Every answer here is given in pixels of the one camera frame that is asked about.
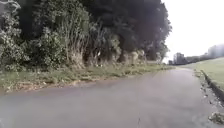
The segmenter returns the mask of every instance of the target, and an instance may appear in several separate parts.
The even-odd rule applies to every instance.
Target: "road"
[[[0,98],[1,128],[223,128],[193,71],[174,69],[82,88]]]

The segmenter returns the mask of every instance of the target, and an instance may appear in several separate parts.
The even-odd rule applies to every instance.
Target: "foliage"
[[[157,52],[164,48],[162,42],[171,31],[171,26],[166,7],[160,0],[81,1],[95,20],[112,28],[119,36],[121,57],[125,52],[144,49],[155,59]]]
[[[160,0],[18,2],[21,9],[6,11],[1,19],[2,68],[85,68],[133,61],[128,56],[141,50],[141,58],[162,60],[168,51],[171,26]]]
[[[0,68],[6,70],[21,70],[21,63],[28,61],[24,52],[24,44],[20,40],[20,29],[17,13],[4,12],[0,16]]]

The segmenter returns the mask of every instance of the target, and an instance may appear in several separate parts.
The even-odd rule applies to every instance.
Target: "tree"
[[[121,58],[125,52],[147,49],[156,54],[171,31],[161,0],[82,0],[95,21],[119,36]]]
[[[21,67],[21,63],[29,60],[19,37],[21,30],[17,10],[20,9],[20,5],[11,0],[0,1],[0,4],[7,6],[0,15],[0,68],[17,70]]]
[[[64,56],[66,63],[76,65],[93,58],[111,60],[117,53],[114,34],[90,18],[78,0],[31,0],[23,5],[21,36],[29,42],[32,65],[60,65],[65,63]]]

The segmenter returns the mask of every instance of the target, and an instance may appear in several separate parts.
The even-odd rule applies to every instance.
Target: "grass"
[[[77,81],[95,81],[139,75],[170,69],[158,64],[116,64],[86,69],[59,69],[49,72],[4,72],[0,74],[0,88],[6,92],[37,90],[52,86],[68,86]]]
[[[224,90],[224,58],[201,61],[194,64],[184,65],[182,67],[203,70],[212,80]]]

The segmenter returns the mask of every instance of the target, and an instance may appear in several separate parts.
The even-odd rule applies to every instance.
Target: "sky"
[[[173,30],[166,40],[170,52],[185,56],[201,55],[224,43],[224,0],[163,0]]]

